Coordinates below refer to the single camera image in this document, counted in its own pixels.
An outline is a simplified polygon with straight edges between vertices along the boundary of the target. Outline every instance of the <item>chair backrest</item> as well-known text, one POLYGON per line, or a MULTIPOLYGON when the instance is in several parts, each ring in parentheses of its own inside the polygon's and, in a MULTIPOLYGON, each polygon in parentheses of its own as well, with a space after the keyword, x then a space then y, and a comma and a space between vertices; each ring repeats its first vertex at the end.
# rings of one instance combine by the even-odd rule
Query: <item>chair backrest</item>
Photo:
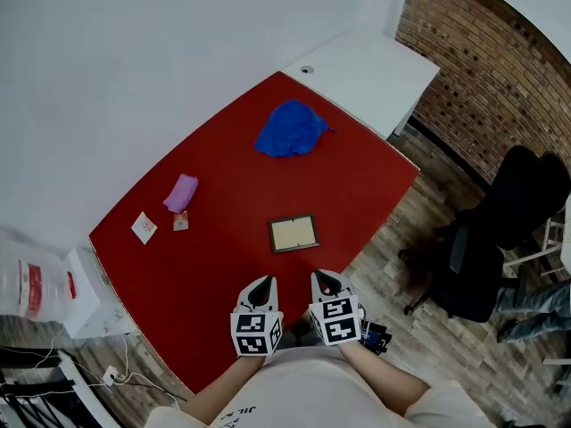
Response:
POLYGON ((459 221, 505 250, 521 244, 563 208, 571 178, 551 152, 540 159, 524 146, 512 147, 480 204, 459 221))

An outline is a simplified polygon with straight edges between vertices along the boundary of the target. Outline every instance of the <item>blue cloth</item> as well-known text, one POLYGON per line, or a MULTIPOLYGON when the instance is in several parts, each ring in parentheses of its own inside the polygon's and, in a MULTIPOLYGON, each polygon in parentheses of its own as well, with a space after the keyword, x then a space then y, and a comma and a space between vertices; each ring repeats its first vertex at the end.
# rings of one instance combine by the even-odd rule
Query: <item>blue cloth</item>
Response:
POLYGON ((327 123, 312 108, 291 100, 269 115, 253 147, 274 157, 307 153, 326 130, 329 130, 327 123))

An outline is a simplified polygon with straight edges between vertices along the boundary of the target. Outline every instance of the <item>red tabletop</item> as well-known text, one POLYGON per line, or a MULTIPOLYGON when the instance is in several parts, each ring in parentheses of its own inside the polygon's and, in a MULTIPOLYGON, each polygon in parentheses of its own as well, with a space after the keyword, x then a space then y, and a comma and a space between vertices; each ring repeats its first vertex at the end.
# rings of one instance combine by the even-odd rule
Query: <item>red tabletop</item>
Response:
POLYGON ((142 333, 199 391, 236 358, 230 312, 238 293, 258 277, 276 276, 279 307, 291 324, 310 303, 311 271, 343 271, 417 173, 345 112, 276 73, 167 154, 90 239, 142 333), (291 99, 311 106, 336 133, 326 132, 301 156, 255 151, 270 113, 291 99), (162 201, 181 173, 197 176, 200 184, 188 205, 189 229, 174 232, 162 201), (158 227, 146 245, 131 231, 141 211, 158 227), (321 245, 272 253, 268 221, 301 214, 315 215, 321 245))

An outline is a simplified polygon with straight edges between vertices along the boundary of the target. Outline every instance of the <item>large water bottle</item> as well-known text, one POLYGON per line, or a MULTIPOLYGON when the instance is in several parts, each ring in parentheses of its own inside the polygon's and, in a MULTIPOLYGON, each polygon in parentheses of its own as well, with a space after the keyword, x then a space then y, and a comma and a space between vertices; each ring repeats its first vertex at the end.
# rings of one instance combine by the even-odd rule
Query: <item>large water bottle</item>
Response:
POLYGON ((62 322, 73 293, 73 279, 56 254, 0 232, 0 315, 62 322))

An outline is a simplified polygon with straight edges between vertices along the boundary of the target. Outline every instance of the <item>person's arm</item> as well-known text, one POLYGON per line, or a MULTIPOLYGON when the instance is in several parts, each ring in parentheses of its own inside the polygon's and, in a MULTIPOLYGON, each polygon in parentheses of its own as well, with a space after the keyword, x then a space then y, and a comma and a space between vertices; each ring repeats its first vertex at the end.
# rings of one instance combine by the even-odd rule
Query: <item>person's arm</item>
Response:
POLYGON ((387 363, 357 341, 338 347, 383 404, 400 416, 430 389, 424 381, 387 363))
POLYGON ((240 357, 218 379, 196 393, 180 408, 210 425, 222 409, 263 366, 266 357, 240 357))

